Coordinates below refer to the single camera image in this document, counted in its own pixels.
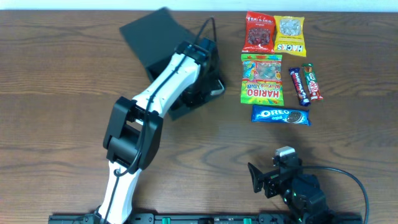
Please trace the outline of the blue Oreo cookie pack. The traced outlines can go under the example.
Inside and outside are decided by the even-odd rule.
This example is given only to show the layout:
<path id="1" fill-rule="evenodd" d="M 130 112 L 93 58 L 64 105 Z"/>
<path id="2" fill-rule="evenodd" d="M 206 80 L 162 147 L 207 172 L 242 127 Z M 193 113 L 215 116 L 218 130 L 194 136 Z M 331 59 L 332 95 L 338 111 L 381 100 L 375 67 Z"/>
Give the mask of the blue Oreo cookie pack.
<path id="1" fill-rule="evenodd" d="M 287 123 L 311 126 L 309 110 L 275 108 L 270 106 L 254 105 L 252 107 L 252 122 Z"/>

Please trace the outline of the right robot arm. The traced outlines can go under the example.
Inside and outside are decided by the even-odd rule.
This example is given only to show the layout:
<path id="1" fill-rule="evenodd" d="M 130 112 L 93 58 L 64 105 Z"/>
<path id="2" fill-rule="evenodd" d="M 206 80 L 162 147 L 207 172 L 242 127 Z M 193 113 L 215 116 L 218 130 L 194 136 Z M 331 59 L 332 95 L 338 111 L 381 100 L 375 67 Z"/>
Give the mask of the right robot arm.
<path id="1" fill-rule="evenodd" d="M 315 175 L 304 174 L 302 160 L 296 154 L 275 156 L 276 170 L 263 173 L 250 162 L 248 169 L 255 193 L 267 198 L 280 196 L 296 223 L 333 223 L 335 218 Z"/>

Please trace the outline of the black gift box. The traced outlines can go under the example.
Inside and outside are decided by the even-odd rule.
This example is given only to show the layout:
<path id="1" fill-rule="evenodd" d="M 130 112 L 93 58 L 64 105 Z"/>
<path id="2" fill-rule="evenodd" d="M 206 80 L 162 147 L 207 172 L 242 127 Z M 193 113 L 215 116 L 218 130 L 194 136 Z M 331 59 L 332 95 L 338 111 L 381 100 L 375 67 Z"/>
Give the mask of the black gift box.
<path id="1" fill-rule="evenodd" d="M 155 95 L 151 110 L 178 119 L 200 107 L 189 108 L 182 102 L 181 94 L 198 78 L 200 66 L 179 53 L 178 46 L 183 41 L 199 44 L 206 37 L 181 26 L 165 7 L 122 26 L 119 31 L 152 83 L 144 92 L 146 97 Z"/>

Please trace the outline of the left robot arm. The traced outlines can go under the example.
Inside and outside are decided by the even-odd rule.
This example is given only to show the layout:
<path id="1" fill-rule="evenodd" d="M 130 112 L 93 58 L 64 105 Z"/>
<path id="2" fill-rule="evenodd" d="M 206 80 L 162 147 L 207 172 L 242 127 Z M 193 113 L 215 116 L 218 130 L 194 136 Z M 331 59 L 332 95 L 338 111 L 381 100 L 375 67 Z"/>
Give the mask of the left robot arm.
<path id="1" fill-rule="evenodd" d="M 224 93 L 216 41 L 181 42 L 172 55 L 146 67 L 151 84 L 114 104 L 103 140 L 109 180 L 95 223 L 124 223 L 141 171 L 153 161 L 164 116 L 177 119 Z"/>

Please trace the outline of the red candy bag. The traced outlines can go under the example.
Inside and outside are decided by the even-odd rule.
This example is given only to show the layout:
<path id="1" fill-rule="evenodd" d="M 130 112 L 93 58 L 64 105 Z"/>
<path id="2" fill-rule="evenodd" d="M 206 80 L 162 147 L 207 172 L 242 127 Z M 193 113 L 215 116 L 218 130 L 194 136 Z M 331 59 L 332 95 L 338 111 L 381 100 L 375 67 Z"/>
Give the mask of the red candy bag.
<path id="1" fill-rule="evenodd" d="M 248 11 L 246 14 L 246 36 L 242 52 L 273 54 L 275 19 L 273 16 Z"/>

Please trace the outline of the green Haribo gummy bag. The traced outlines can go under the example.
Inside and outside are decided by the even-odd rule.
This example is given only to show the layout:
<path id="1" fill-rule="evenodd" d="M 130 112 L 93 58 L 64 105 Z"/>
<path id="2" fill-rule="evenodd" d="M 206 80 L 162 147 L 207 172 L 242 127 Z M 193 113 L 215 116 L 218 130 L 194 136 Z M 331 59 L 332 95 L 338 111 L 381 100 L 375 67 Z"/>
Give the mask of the green Haribo gummy bag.
<path id="1" fill-rule="evenodd" d="M 243 78 L 240 102 L 284 106 L 282 55 L 242 54 Z"/>

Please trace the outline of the yellow Hacks candy bag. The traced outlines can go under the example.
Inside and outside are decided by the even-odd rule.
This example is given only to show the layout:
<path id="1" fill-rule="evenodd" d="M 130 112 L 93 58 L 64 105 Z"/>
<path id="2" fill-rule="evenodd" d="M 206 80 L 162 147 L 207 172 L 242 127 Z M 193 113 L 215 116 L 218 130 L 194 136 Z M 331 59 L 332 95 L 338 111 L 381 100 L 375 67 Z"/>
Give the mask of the yellow Hacks candy bag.
<path id="1" fill-rule="evenodd" d="M 274 19 L 277 32 L 274 42 L 274 52 L 306 57 L 307 50 L 303 34 L 305 18 L 274 16 Z"/>

